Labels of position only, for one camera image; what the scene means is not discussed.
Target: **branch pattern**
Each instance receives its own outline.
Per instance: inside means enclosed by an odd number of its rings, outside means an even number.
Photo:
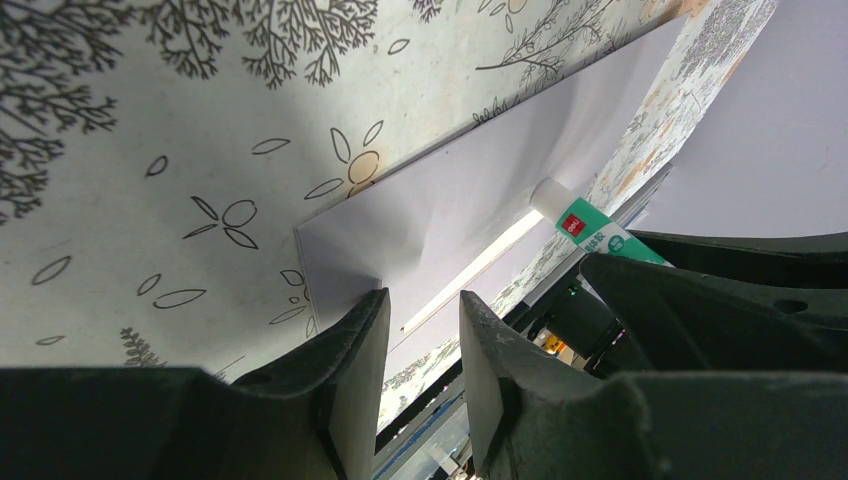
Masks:
[[[507,105],[506,99],[501,100],[500,103],[498,103],[498,97],[495,97],[495,99],[492,101],[491,110],[489,110],[489,107],[485,107],[482,111],[480,111],[480,113],[475,112],[471,114],[471,118],[474,120],[473,128],[477,128],[480,125],[483,125],[484,123],[497,117],[498,115],[504,113],[505,111],[518,105],[519,103],[521,103],[521,98],[518,95],[513,97],[509,105]]]
[[[444,0],[412,0],[412,9],[421,14],[421,21],[430,23],[430,20],[436,18],[442,13],[442,3]]]
[[[127,349],[127,356],[130,357],[124,362],[128,367],[164,367],[168,362],[159,362],[159,357],[150,351],[150,344],[139,336],[138,332],[133,332],[132,327],[121,329],[121,340],[124,342],[124,347]]]
[[[229,36],[224,26],[244,17],[238,0],[163,0],[141,10],[139,23],[149,27],[147,42],[159,46],[167,65],[188,78],[209,79],[218,72],[215,55]]]
[[[74,77],[115,67],[107,38],[129,25],[124,0],[63,0],[50,9],[0,2],[0,225],[41,206],[47,164],[65,144],[51,135],[111,130],[116,101],[96,99]]]
[[[587,0],[558,26],[559,14],[571,1],[552,0],[548,11],[532,29],[516,35],[513,46],[507,49],[500,63],[477,67],[477,70],[522,64],[525,69],[520,85],[525,89],[535,85],[536,91],[544,89],[570,73],[564,72],[563,68],[567,63],[566,56],[578,41],[582,41],[584,48],[603,41],[602,14],[613,1]]]
[[[304,74],[313,85],[327,86],[341,73],[338,57],[368,44],[377,17],[377,0],[247,0],[245,15],[254,24],[244,32],[261,55],[243,57],[247,71],[269,89],[297,75],[301,52],[311,54]]]
[[[606,41],[604,42],[604,47],[606,49],[604,50],[604,55],[610,55],[630,43],[631,34],[632,30],[627,28],[627,22],[624,19],[619,20],[618,25],[605,35]]]

